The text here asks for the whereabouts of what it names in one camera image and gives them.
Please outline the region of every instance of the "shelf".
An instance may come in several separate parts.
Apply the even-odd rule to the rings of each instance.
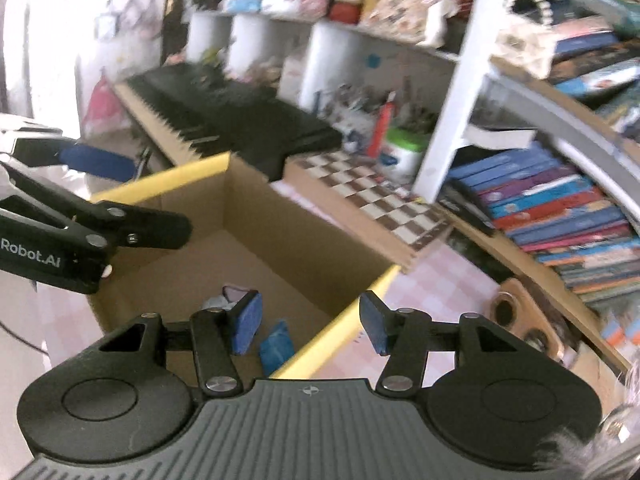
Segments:
[[[544,80],[507,61],[492,58],[488,75],[504,90],[502,106],[532,126],[577,150],[577,165],[640,219],[640,150],[620,136],[592,110]]]
[[[371,30],[370,28],[363,27],[361,25],[348,25],[346,23],[334,22],[332,20],[328,20],[325,18],[322,18],[320,20],[312,20],[309,18],[303,18],[301,16],[267,14],[264,12],[225,12],[223,10],[208,10],[206,12],[210,12],[216,16],[229,16],[229,17],[258,16],[260,18],[265,18],[267,20],[273,20],[274,22],[302,23],[304,25],[315,25],[316,23],[327,23],[327,24],[333,25],[334,27],[341,28],[343,30],[349,30],[351,32],[357,32],[358,34],[362,34],[363,36],[368,36],[376,40],[389,41],[390,43],[406,46],[418,52],[430,54],[433,57],[444,59],[446,61],[456,63],[460,59],[460,56],[453,52],[447,52],[446,50],[439,50],[431,46],[422,46],[420,44],[416,44],[411,41],[392,38],[392,37],[386,36],[385,34],[380,34],[374,30]]]
[[[537,263],[503,234],[487,236],[450,211],[438,208],[449,218],[453,227],[496,260],[509,267],[515,274],[524,274],[536,282],[545,291],[552,305],[602,352],[605,361],[619,371],[629,370],[629,361],[600,335],[600,319],[575,294],[567,290],[555,272]]]
[[[331,23],[335,27],[343,28],[344,30],[352,30],[353,32],[357,32],[358,34],[363,34],[364,36],[369,36],[370,38],[374,38],[376,40],[390,41],[391,43],[395,43],[401,46],[407,46],[418,52],[430,54],[430,56],[444,59],[446,61],[450,61],[453,63],[457,63],[458,60],[460,59],[460,56],[458,54],[454,54],[453,52],[447,52],[446,50],[440,50],[438,48],[433,48],[432,46],[423,46],[423,45],[420,45],[419,43],[413,43],[411,41],[392,38],[392,37],[386,36],[385,34],[380,34],[375,30],[371,30],[370,28],[363,27],[362,25],[347,25],[346,23],[332,22],[331,20],[322,20],[322,21]]]

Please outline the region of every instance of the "stacked books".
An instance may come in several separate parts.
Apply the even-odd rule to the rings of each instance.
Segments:
[[[640,238],[587,177],[533,142],[452,168],[495,228],[601,310],[640,290]]]
[[[640,143],[640,80],[596,110],[622,139]]]
[[[640,39],[598,44],[598,38],[605,36],[613,34],[600,32],[567,40],[584,44],[588,52],[553,65],[547,80],[559,91],[578,100],[624,88],[637,81],[640,78]]]

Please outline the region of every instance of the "yellow box edge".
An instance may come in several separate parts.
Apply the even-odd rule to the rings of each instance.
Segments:
[[[391,266],[371,285],[370,290],[382,298],[393,279],[400,272],[400,266]],[[311,341],[276,372],[271,379],[309,379],[334,354],[362,330],[360,323],[360,304],[356,299],[345,308],[331,323],[325,326]]]
[[[229,152],[210,156],[197,162],[161,171],[136,182],[123,184],[107,191],[96,193],[90,198],[91,202],[119,202],[132,205],[144,202],[152,197],[172,191],[197,180],[223,173],[229,167],[231,154]]]

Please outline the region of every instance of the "piano keys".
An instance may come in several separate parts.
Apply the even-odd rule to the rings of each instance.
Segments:
[[[277,180],[289,155],[340,148],[341,133],[324,121],[264,89],[204,70],[164,66],[113,87],[169,166],[232,151]]]

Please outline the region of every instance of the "metal pivot screw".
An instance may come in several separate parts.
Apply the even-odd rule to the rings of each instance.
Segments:
[[[236,381],[233,377],[216,376],[210,378],[205,383],[205,386],[212,392],[230,392],[236,386],[238,386],[238,381]]]
[[[625,425],[625,420],[634,413],[635,406],[621,404],[613,410],[600,424],[600,432],[614,438],[620,444],[629,438],[631,433]]]
[[[110,207],[107,209],[111,216],[117,216],[118,218],[122,218],[126,216],[126,213],[120,209],[119,207]]]
[[[107,239],[104,236],[97,234],[91,234],[86,236],[86,241],[89,245],[102,249],[107,246]]]
[[[382,387],[390,392],[405,392],[414,386],[414,382],[404,375],[391,375],[382,381]]]

